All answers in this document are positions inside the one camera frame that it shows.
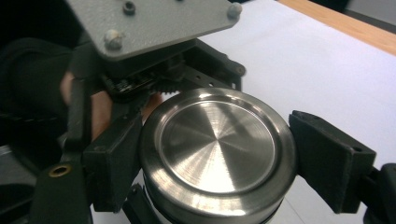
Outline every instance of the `black screw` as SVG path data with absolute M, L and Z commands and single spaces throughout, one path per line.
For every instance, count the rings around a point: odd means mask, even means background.
M 136 6 L 132 1 L 126 1 L 124 5 L 122 6 L 122 10 L 126 15 L 134 15 L 134 12 L 136 11 Z

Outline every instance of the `gray metal plate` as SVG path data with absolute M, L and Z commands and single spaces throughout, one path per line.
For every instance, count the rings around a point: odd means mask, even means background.
M 67 0 L 99 53 L 111 61 L 163 48 L 232 27 L 227 0 L 133 0 L 134 15 L 122 0 Z M 117 31 L 121 47 L 106 47 L 105 35 Z

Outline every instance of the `stainless steel lid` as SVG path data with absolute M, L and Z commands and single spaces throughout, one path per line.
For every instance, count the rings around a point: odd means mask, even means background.
M 161 104 L 140 138 L 148 194 L 179 223 L 260 223 L 296 175 L 287 123 L 240 91 L 198 89 Z

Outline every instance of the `jar lid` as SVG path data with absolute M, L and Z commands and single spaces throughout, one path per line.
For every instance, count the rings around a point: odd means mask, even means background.
M 296 175 L 287 123 L 240 91 L 182 92 L 161 104 L 140 137 L 148 194 L 179 223 L 260 223 Z

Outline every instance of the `bolt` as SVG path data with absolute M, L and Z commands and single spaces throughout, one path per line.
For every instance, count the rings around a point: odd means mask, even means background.
M 242 5 L 239 3 L 232 3 L 228 7 L 227 15 L 231 19 L 238 19 L 242 12 Z
M 122 10 L 125 13 L 125 15 L 134 15 L 134 12 L 136 11 L 136 6 L 132 1 L 126 1 L 124 5 L 122 6 Z
M 121 49 L 122 35 L 116 30 L 108 30 L 105 33 L 105 47 L 107 49 Z

